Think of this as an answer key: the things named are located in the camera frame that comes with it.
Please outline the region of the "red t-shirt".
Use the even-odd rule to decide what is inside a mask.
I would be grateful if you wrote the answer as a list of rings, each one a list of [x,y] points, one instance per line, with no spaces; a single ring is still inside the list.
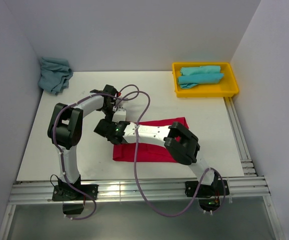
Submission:
[[[187,124],[185,117],[176,117],[161,120],[152,121],[142,121],[141,125],[162,127],[171,125],[173,122],[179,122],[184,125],[187,129],[189,126]],[[136,144],[120,144],[113,146],[112,159],[116,162],[134,162],[134,153],[136,149]],[[157,146],[147,143],[139,143],[137,151],[137,162],[138,163],[177,163],[167,149],[162,146]]]

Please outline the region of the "aluminium mounting rail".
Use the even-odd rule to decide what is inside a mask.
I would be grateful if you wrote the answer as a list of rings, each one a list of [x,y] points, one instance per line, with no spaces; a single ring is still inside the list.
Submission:
[[[229,197],[267,197],[270,190],[263,176],[227,177]],[[140,180],[140,186],[150,201],[189,200],[185,195],[188,178]],[[143,198],[134,180],[83,181],[84,185],[98,185],[96,202],[141,202]],[[83,200],[55,201],[54,187],[48,181],[15,184],[7,203],[9,205],[81,204]]]

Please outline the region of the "rolled teal t-shirt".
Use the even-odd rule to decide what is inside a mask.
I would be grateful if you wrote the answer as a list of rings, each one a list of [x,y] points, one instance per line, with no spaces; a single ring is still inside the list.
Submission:
[[[219,74],[220,72],[221,72],[221,67],[218,65],[182,67],[180,69],[180,74],[182,76],[191,76],[191,75],[198,75],[198,74]]]
[[[182,75],[177,79],[181,89],[191,89],[198,85],[218,84],[224,77],[223,73],[199,73],[193,75]]]

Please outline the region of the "yellow plastic bin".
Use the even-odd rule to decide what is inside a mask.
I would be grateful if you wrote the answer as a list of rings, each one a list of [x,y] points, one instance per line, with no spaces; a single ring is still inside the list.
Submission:
[[[223,78],[217,84],[200,84],[190,89],[181,89],[178,78],[182,67],[220,66]],[[238,83],[229,62],[173,62],[172,74],[174,91],[178,98],[223,98],[239,93]]]

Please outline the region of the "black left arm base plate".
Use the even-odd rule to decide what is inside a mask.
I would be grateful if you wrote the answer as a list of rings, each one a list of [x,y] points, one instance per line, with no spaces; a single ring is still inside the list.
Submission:
[[[92,199],[96,200],[98,195],[97,184],[83,184],[77,187],[81,192],[89,195]],[[71,187],[63,188],[56,185],[52,194],[53,202],[67,202],[67,201],[82,201],[82,200],[90,200],[89,197],[84,194],[72,189]]]

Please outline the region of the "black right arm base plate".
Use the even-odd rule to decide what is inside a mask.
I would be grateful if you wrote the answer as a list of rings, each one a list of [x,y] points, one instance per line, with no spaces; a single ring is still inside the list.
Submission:
[[[186,181],[185,182],[185,195],[187,197],[193,197],[198,186],[198,181]],[[197,198],[210,198],[215,195],[226,196],[230,195],[230,190],[228,186],[228,182],[224,180],[222,183],[221,180],[218,180],[214,185],[205,185],[202,184],[197,192]]]

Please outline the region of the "crumpled grey-blue t-shirt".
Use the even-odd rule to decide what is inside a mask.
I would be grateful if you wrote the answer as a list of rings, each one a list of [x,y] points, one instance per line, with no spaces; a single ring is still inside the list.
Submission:
[[[69,87],[73,71],[68,60],[42,57],[40,59],[40,79],[38,86],[52,95],[58,95]]]

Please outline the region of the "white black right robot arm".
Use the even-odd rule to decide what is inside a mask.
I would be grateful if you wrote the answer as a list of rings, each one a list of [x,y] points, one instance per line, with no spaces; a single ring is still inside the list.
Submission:
[[[219,187],[219,175],[202,157],[198,137],[181,122],[158,126],[102,119],[94,132],[122,149],[123,153],[125,149],[129,150],[127,154],[114,157],[117,161],[128,158],[134,164],[167,163],[172,159],[191,169],[206,195],[212,195]]]

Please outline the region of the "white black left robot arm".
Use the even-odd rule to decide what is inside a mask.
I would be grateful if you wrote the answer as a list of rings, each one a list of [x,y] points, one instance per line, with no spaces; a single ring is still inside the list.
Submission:
[[[55,145],[59,155],[60,183],[67,184],[64,194],[71,200],[81,196],[81,175],[77,164],[77,145],[82,137],[84,117],[94,111],[103,112],[105,117],[99,121],[94,132],[106,137],[115,127],[112,122],[114,106],[119,92],[112,85],[103,90],[92,90],[89,96],[72,104],[55,105],[48,126],[47,135]]]

